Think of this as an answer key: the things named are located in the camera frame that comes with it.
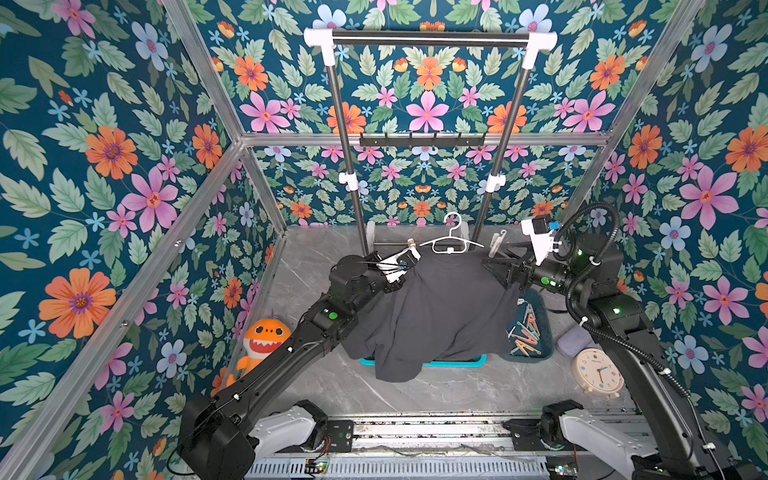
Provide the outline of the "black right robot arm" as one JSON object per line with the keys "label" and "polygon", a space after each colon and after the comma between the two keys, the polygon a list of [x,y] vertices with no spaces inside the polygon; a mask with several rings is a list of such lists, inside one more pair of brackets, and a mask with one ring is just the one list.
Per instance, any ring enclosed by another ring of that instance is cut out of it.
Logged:
{"label": "black right robot arm", "polygon": [[617,367],[655,443],[640,444],[574,401],[543,409],[542,441],[580,446],[626,479],[761,478],[704,426],[690,391],[664,361],[644,306],[618,289],[618,210],[595,202],[562,223],[544,216],[521,228],[529,243],[483,259],[483,267],[505,289],[541,286],[563,297],[566,312]]}

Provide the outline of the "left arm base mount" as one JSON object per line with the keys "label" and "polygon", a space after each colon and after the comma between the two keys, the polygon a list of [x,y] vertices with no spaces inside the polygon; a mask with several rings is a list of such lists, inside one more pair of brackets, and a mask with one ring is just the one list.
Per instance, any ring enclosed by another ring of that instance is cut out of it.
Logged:
{"label": "left arm base mount", "polygon": [[291,422],[274,429],[271,437],[283,446],[278,453],[349,453],[352,450],[355,433],[352,420],[328,420],[315,425],[302,443],[296,443],[301,439],[300,433],[308,431],[308,426],[306,422]]}

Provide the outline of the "dark grey t-shirt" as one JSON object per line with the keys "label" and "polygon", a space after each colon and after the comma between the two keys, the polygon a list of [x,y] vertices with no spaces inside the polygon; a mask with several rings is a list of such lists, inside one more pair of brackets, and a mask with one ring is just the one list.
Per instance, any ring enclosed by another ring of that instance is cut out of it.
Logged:
{"label": "dark grey t-shirt", "polygon": [[404,275],[402,287],[381,293],[363,309],[342,342],[353,360],[372,358],[376,378],[416,378],[433,361],[468,361],[509,350],[507,326],[515,318],[519,283],[507,288],[482,265],[482,251],[429,250]]}

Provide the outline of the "white plastic hanger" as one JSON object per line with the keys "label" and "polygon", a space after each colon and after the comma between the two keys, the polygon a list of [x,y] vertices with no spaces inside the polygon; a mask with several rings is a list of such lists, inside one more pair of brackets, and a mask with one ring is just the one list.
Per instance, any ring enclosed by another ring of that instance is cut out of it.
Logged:
{"label": "white plastic hanger", "polygon": [[458,212],[446,213],[443,223],[448,225],[450,220],[454,220],[454,223],[450,226],[447,235],[422,242],[419,244],[419,247],[429,247],[434,254],[445,255],[464,254],[474,248],[484,247],[483,244],[461,235],[462,232],[468,231],[468,227],[464,224],[463,218]]}

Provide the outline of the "white clothespin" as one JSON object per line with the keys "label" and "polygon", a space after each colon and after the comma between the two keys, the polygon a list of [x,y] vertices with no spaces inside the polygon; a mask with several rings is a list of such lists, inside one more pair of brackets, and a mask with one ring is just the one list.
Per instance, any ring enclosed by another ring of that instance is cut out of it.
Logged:
{"label": "white clothespin", "polygon": [[491,242],[489,244],[489,251],[488,251],[489,258],[493,258],[498,253],[498,251],[500,250],[501,246],[505,241],[506,234],[507,234],[507,231],[505,229],[502,229],[499,232],[496,232],[493,234],[491,238]]}

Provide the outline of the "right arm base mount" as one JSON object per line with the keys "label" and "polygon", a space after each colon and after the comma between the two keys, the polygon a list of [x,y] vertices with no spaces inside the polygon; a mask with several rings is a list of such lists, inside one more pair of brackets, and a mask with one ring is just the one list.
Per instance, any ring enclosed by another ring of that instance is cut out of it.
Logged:
{"label": "right arm base mount", "polygon": [[503,421],[501,426],[510,435],[515,451],[585,452],[582,447],[566,440],[543,439],[539,418],[512,418]]}

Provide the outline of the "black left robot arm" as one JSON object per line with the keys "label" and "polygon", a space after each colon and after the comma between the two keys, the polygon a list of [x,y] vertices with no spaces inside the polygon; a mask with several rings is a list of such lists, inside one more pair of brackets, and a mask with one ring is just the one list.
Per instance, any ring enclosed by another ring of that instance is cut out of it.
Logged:
{"label": "black left robot arm", "polygon": [[189,401],[176,452],[192,475],[242,479],[256,461],[286,448],[327,448],[328,417],[314,403],[302,400],[273,415],[267,407],[350,334],[366,307],[398,290],[419,259],[415,246],[388,258],[377,252],[343,257],[329,272],[329,290],[275,351],[214,397]]}

